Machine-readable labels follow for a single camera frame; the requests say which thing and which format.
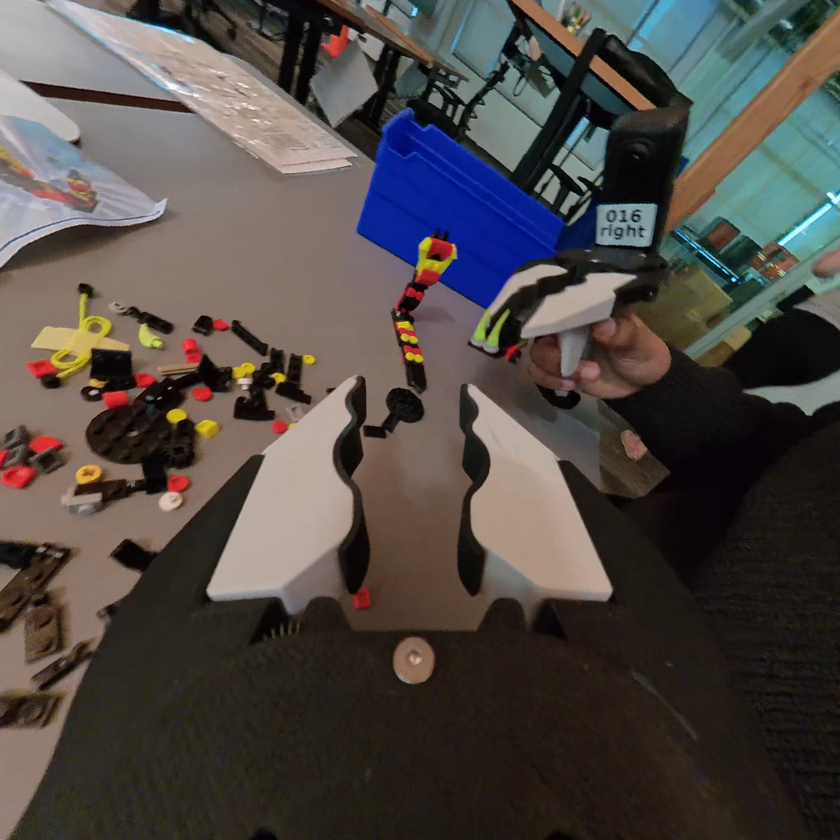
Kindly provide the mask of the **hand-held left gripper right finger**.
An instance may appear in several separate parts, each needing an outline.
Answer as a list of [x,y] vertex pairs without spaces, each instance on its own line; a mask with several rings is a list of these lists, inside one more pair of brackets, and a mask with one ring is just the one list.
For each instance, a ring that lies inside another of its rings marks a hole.
[[613,585],[551,449],[472,384],[458,421],[470,484],[458,530],[458,577],[471,596],[512,599],[525,615],[549,600],[605,603]]

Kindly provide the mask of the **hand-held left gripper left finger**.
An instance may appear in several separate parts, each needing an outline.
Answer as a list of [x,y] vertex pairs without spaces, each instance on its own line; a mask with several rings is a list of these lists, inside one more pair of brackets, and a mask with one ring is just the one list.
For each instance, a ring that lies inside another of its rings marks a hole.
[[361,587],[370,561],[361,490],[366,386],[338,385],[265,449],[206,588],[212,602],[276,598],[289,614]]

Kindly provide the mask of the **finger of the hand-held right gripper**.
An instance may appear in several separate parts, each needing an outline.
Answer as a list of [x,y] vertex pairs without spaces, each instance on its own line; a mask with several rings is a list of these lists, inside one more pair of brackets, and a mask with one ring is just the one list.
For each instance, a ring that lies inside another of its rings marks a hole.
[[587,274],[582,283],[548,295],[521,327],[521,338],[530,340],[602,321],[616,304],[617,291],[634,281],[630,272]]
[[562,332],[581,326],[581,315],[572,304],[560,301],[568,288],[581,284],[581,263],[546,259],[522,266],[509,277],[486,311],[486,330],[503,320],[518,324],[520,332]]

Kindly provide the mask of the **red yellow black lego snake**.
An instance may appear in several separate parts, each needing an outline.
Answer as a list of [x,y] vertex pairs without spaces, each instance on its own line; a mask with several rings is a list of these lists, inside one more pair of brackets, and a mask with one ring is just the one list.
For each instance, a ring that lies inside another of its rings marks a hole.
[[413,276],[391,311],[393,328],[401,350],[407,387],[417,395],[427,389],[425,354],[415,327],[415,311],[430,287],[437,284],[446,269],[457,259],[457,248],[448,231],[434,231],[418,246]]

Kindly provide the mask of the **pile of lego pieces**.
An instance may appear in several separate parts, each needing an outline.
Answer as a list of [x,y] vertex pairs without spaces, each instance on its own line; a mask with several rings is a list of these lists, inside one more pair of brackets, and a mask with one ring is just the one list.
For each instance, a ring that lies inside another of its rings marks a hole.
[[[268,390],[293,401],[296,407],[311,404],[311,396],[301,389],[301,376],[304,366],[315,363],[314,357],[298,353],[286,356],[283,350],[259,341],[238,320],[226,324],[202,316],[192,329],[205,337],[229,330],[264,359],[260,366],[216,365],[194,339],[184,339],[182,366],[160,368],[158,376],[135,371],[129,346],[109,339],[111,321],[88,315],[88,300],[94,295],[88,284],[79,285],[77,328],[52,340],[57,347],[48,359],[28,364],[30,373],[46,389],[59,388],[68,376],[89,368],[90,380],[80,390],[80,396],[87,403],[102,404],[101,412],[127,404],[144,404],[168,413],[175,408],[182,410],[187,392],[194,400],[204,403],[214,394],[226,393],[236,385],[241,393],[234,404],[234,418],[271,423],[272,432],[277,435],[290,430],[293,423],[282,422],[269,408]],[[208,440],[219,432],[219,426],[208,419],[194,424],[196,440]],[[140,493],[160,497],[160,508],[166,512],[177,510],[183,504],[184,493],[191,485],[188,476],[182,475],[184,469],[133,466],[141,467],[142,475],[138,479],[110,479],[98,464],[82,465],[75,473],[73,486],[61,499],[61,506],[76,516],[89,516],[115,501]],[[45,658],[55,658],[33,675],[31,690],[2,693],[2,728],[45,726],[60,703],[60,697],[50,692],[49,687],[92,655],[91,640],[79,642],[64,654],[64,605],[49,591],[49,583],[70,554],[70,549],[49,542],[2,541],[2,566],[15,571],[15,576],[2,588],[2,633],[22,619],[25,663],[32,665]]]

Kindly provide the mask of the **person's right forearm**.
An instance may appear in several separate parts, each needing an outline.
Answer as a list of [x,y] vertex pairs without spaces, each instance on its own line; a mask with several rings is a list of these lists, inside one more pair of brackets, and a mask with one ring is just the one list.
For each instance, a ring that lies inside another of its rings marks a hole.
[[604,401],[667,469],[656,490],[748,488],[788,456],[818,472],[838,470],[837,404],[806,415],[744,392],[729,371],[669,350],[659,381]]

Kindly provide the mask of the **black round lego plate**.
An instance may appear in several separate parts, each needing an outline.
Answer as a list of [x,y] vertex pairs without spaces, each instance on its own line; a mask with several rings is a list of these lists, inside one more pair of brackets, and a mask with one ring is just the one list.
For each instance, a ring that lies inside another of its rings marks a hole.
[[122,466],[184,469],[196,459],[196,427],[180,408],[163,413],[144,404],[109,408],[85,431],[90,451]]

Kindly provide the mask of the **lego instruction booklet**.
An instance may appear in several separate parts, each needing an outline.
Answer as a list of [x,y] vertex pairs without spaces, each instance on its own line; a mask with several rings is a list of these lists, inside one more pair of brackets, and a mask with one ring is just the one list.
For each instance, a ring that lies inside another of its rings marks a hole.
[[1,118],[1,265],[77,226],[128,227],[159,218],[155,202],[47,127]]

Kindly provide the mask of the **person's right hand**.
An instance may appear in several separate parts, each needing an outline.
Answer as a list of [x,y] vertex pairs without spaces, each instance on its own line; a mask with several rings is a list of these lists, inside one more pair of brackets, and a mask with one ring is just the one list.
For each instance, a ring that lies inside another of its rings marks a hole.
[[528,374],[551,391],[576,391],[603,401],[618,400],[658,382],[668,372],[667,344],[630,310],[590,327],[591,351],[570,376],[562,376],[559,339],[536,339]]

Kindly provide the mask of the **black-legged wooden desk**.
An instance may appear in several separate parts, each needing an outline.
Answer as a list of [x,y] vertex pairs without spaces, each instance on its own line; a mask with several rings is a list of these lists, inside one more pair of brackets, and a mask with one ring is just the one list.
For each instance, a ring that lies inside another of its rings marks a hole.
[[535,140],[511,175],[525,193],[535,193],[575,127],[584,118],[606,118],[606,127],[624,114],[668,106],[691,107],[666,71],[645,53],[628,48],[602,28],[581,40],[533,1],[508,1],[526,35],[536,39],[559,97]]

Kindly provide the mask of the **blue plastic bin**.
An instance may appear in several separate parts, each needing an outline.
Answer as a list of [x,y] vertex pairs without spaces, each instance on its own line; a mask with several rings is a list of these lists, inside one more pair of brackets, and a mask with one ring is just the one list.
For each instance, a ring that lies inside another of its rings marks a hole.
[[589,248],[595,206],[568,229],[530,195],[409,108],[385,124],[358,233],[414,265],[435,230],[457,248],[444,284],[488,308],[513,270],[566,249]]

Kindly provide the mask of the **wooden beam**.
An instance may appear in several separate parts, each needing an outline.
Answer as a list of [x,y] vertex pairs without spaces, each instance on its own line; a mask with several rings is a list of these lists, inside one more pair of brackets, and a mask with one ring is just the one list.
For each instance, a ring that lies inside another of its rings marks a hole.
[[719,184],[838,68],[839,11],[835,10],[679,177],[665,231],[702,207]]

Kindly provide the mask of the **plastic-sleeved paper sheet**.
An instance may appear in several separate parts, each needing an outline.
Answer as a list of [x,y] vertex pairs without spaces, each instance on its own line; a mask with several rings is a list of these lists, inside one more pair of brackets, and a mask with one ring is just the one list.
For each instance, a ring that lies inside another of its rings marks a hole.
[[277,172],[351,167],[356,153],[320,122],[206,43],[78,3],[47,5]]

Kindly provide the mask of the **white document stand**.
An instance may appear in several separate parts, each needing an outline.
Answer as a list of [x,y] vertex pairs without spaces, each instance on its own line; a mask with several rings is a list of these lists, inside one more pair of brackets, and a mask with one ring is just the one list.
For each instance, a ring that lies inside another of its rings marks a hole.
[[61,139],[77,144],[77,124],[20,80],[1,70],[1,115],[25,119],[48,128]]

